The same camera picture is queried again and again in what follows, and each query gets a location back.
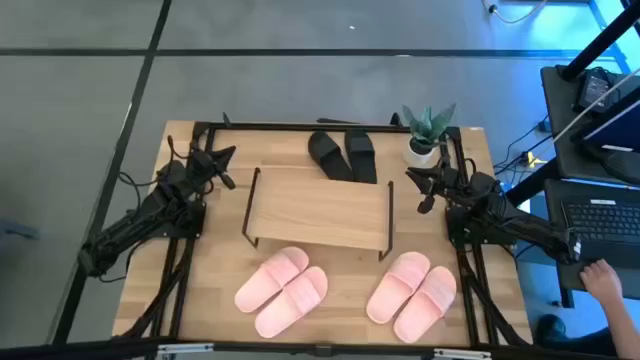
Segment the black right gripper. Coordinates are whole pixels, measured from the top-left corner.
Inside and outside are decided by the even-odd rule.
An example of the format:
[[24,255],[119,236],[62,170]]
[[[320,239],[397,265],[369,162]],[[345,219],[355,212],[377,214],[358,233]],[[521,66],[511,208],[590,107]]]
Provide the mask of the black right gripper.
[[475,203],[467,186],[460,181],[459,171],[454,168],[408,167],[405,174],[413,181],[421,194],[427,195],[418,205],[420,214],[428,214],[438,195],[453,203]]

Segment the black slide sandal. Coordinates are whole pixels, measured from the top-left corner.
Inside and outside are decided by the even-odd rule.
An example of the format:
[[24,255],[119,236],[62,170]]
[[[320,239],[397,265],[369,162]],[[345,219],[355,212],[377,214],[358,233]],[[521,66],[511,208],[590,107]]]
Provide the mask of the black slide sandal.
[[376,184],[375,150],[367,133],[360,129],[348,130],[345,133],[344,143],[354,180]]
[[341,148],[326,132],[314,131],[311,134],[308,152],[330,180],[354,180],[353,172],[343,158]]

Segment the pink slide sandal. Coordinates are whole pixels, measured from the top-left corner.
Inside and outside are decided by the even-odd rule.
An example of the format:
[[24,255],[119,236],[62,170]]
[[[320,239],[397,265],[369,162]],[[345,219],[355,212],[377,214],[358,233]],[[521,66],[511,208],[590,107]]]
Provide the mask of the pink slide sandal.
[[325,298],[328,278],[317,266],[302,272],[256,316],[255,328],[263,338],[273,338],[314,310]]
[[430,270],[397,316],[395,335],[404,343],[419,340],[448,311],[456,293],[456,279],[448,268]]
[[234,297],[236,307],[250,313],[280,292],[309,265],[307,253],[299,247],[285,247],[265,260]]
[[376,324],[388,323],[416,292],[430,267],[430,260],[419,252],[406,252],[396,258],[369,298],[369,319]]

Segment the wooden shelf with black legs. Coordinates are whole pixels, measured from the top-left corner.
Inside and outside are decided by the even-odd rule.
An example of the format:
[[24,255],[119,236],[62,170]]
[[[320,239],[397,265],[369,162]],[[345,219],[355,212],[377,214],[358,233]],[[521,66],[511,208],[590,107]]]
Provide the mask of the wooden shelf with black legs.
[[394,183],[289,179],[256,168],[242,235],[257,247],[263,238],[375,251],[394,248]]

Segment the person's forearm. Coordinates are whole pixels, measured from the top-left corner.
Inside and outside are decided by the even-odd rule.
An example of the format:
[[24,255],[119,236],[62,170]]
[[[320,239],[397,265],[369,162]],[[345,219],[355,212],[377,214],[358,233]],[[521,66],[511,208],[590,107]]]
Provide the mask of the person's forearm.
[[612,335],[616,353],[620,358],[640,360],[640,332],[624,305],[623,299],[613,293],[600,300]]

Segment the green plant in white pot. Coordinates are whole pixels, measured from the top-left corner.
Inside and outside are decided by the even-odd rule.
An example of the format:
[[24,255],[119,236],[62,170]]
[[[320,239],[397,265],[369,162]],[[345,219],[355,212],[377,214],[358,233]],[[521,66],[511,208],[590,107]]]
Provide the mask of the green plant in white pot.
[[419,116],[406,105],[402,106],[401,123],[409,128],[410,138],[405,152],[405,161],[413,167],[425,165],[434,150],[446,144],[443,138],[456,110],[456,103],[446,107],[438,114],[426,106]]

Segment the short black pole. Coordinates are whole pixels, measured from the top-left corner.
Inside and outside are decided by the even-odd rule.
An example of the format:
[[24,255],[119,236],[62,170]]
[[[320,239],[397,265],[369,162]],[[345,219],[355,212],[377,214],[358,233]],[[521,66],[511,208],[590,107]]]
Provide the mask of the short black pole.
[[559,180],[560,173],[557,160],[551,159],[541,168],[530,174],[524,181],[510,189],[506,198],[514,206],[519,206],[544,189],[544,182],[548,179]]

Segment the black desk with monitor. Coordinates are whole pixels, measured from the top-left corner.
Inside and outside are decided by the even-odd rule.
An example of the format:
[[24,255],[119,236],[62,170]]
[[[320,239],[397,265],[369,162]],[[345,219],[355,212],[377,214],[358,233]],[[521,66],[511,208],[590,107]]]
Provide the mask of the black desk with monitor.
[[[574,103],[578,97],[580,82],[563,80],[560,77],[562,69],[564,69],[563,65],[557,65],[544,67],[541,70],[542,86],[553,135],[559,135],[579,115],[574,111]],[[587,113],[554,143],[560,177],[631,186],[633,184],[610,176],[597,162],[580,152],[571,140],[571,137],[585,125],[589,125],[599,117]]]

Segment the black laptop keyboard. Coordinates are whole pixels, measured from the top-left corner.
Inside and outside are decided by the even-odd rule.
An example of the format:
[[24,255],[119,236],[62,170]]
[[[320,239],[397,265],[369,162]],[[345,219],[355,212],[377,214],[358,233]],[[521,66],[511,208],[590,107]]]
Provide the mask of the black laptop keyboard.
[[565,222],[581,241],[580,259],[640,269],[640,202],[573,198],[561,203]]

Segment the person's leg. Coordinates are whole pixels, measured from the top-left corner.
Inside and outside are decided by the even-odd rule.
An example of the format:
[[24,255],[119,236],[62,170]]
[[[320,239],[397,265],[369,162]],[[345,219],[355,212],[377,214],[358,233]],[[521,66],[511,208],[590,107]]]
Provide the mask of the person's leg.
[[569,338],[566,334],[565,323],[561,318],[553,314],[547,314],[539,318],[535,330],[535,342],[547,349],[603,356],[617,355],[613,338],[608,328],[603,328],[582,337]]

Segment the black power adapter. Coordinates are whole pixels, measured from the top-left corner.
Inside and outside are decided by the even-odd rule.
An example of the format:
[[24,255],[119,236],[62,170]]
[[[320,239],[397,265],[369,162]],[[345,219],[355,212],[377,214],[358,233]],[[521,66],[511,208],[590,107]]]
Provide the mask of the black power adapter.
[[613,87],[613,82],[608,73],[601,67],[586,70],[581,78],[578,97],[575,108],[578,111],[585,110],[593,105],[591,112],[604,113],[610,104],[609,96],[600,99]]

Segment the person's hand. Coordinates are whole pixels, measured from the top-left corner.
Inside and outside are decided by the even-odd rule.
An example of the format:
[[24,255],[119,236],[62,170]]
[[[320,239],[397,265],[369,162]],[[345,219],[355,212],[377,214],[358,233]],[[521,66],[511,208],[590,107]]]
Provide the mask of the person's hand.
[[580,279],[586,290],[602,305],[623,299],[619,277],[604,259],[585,266],[580,272]]

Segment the black monitor with stand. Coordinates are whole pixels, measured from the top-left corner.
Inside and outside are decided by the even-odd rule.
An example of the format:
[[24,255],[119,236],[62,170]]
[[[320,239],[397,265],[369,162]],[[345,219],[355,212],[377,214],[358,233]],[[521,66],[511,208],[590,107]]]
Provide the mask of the black monitor with stand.
[[640,185],[640,86],[571,137],[610,176]]

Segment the long black pole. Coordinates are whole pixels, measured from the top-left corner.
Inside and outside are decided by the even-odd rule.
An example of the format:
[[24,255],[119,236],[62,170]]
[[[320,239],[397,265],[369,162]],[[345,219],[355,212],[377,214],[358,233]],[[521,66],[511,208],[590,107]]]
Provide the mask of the long black pole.
[[560,77],[565,81],[575,79],[639,21],[640,0],[633,0],[583,51],[560,71]]

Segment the black crossbar with silver brackets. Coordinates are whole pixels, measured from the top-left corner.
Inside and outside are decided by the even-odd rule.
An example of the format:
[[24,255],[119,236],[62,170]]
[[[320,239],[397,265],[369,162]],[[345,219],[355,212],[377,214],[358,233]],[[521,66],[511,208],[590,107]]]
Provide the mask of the black crossbar with silver brackets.
[[171,337],[114,338],[65,344],[0,349],[0,360],[128,360],[151,355],[204,352],[268,352],[336,355],[422,356],[463,360],[623,360],[621,358],[564,352],[538,347],[479,344],[471,348],[382,345],[304,345],[286,343],[199,342]]

